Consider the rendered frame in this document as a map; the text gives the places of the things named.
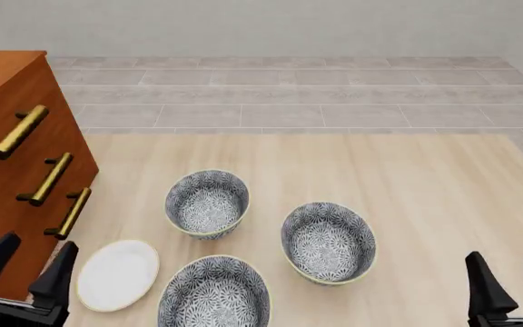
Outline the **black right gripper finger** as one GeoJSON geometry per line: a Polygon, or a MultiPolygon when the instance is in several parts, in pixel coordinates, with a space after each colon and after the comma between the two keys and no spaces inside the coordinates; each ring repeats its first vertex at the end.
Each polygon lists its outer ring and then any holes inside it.
{"type": "Polygon", "coordinates": [[[518,304],[500,285],[488,264],[479,252],[472,252],[465,258],[469,280],[468,317],[507,318],[518,304]]]}

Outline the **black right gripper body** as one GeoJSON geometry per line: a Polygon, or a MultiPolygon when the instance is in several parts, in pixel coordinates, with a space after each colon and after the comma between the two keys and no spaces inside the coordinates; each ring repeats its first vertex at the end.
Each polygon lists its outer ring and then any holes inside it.
{"type": "Polygon", "coordinates": [[[523,327],[523,318],[496,317],[489,318],[484,315],[469,317],[469,327],[523,327]]]}

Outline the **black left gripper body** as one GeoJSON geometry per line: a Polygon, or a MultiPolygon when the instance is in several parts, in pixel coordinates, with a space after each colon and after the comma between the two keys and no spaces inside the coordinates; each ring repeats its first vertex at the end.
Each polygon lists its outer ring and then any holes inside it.
{"type": "Polygon", "coordinates": [[[64,327],[67,307],[34,307],[26,302],[0,299],[0,327],[64,327]]]}

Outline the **white plate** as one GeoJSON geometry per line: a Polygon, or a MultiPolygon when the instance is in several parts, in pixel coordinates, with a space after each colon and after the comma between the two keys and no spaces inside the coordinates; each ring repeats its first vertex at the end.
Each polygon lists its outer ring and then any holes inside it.
{"type": "Polygon", "coordinates": [[[116,312],[150,291],[158,276],[160,258],[147,242],[120,240],[97,250],[80,270],[76,295],[94,312],[116,312]]]}

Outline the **patterned black white bowl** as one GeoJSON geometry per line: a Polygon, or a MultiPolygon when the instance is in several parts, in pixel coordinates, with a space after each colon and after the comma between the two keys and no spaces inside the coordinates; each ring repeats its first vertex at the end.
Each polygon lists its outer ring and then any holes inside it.
{"type": "Polygon", "coordinates": [[[261,275],[230,255],[183,266],[163,289],[157,327],[268,327],[271,297],[261,275]]]}
{"type": "Polygon", "coordinates": [[[246,184],[234,173],[204,170],[173,184],[163,210],[175,228],[195,239],[221,239],[234,231],[250,204],[246,184]]]}
{"type": "Polygon", "coordinates": [[[368,223],[348,207],[329,202],[305,203],[288,214],[281,247],[301,277],[328,286],[359,280],[377,257],[368,223]]]}

